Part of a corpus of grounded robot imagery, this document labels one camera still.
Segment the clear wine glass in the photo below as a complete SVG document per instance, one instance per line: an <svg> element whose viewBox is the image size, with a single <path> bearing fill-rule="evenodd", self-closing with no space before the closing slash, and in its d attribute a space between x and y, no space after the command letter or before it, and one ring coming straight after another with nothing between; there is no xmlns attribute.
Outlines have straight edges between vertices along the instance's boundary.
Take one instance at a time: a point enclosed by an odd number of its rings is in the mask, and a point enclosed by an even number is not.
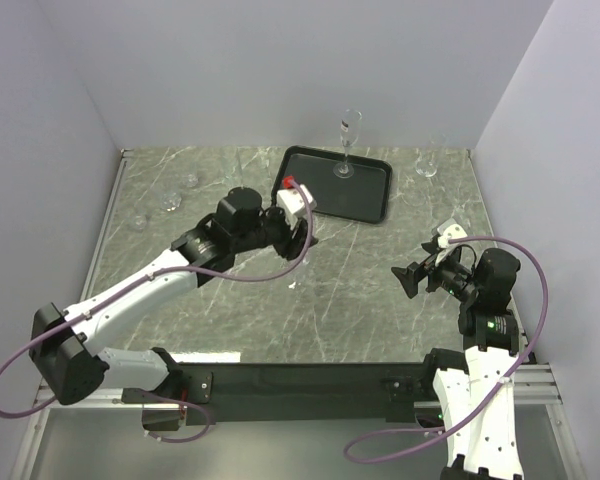
<svg viewBox="0 0 600 480"><path fill-rule="evenodd" d="M298 266L290 273L287 287L290 290L299 290L306 284L310 276L310 255L306 254Z"/></svg>

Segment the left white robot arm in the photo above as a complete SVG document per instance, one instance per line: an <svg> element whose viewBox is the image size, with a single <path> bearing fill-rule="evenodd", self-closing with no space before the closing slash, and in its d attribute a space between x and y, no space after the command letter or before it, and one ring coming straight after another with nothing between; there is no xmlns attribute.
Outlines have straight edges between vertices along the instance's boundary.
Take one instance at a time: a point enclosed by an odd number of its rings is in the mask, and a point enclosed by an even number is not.
<svg viewBox="0 0 600 480"><path fill-rule="evenodd" d="M234 188L215 212L136 273L64 310L41 307L33 319L29 356L55 399L72 405L108 386L147 390L160 402L173 400L181 377L168 355L112 349L110 343L151 309L213 278L230 279L228 271L241 253L271 247L295 269L317 242L315 206L304 184L280 189L269 208L263 208L257 191Z"/></svg>

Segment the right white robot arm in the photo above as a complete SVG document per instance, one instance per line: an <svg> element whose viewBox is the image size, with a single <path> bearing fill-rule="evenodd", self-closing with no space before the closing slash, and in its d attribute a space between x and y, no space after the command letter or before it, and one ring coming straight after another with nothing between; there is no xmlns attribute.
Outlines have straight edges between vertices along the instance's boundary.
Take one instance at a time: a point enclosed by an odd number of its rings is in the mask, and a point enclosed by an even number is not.
<svg viewBox="0 0 600 480"><path fill-rule="evenodd" d="M392 272L408 297L422 280L427 290L444 289L459 302L458 329L463 352L432 352L420 375L423 393L438 399L447 439L444 479L521 479L511 367L520 357L519 328L509 308L519 260L489 248L471 268L461 263L462 248L424 244L420 263Z"/></svg>

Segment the champagne flute with dark mark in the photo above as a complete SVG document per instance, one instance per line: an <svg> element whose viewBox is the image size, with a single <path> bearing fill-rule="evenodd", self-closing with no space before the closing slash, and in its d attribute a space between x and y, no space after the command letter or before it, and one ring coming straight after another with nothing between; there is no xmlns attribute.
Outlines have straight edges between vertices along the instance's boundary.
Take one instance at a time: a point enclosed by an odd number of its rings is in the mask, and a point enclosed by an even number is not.
<svg viewBox="0 0 600 480"><path fill-rule="evenodd" d="M355 109L347 109L341 118L340 140L343 148L343 159L334 166L334 174L339 178L350 178L354 167L349 162L351 149L357 143L362 124L362 113Z"/></svg>

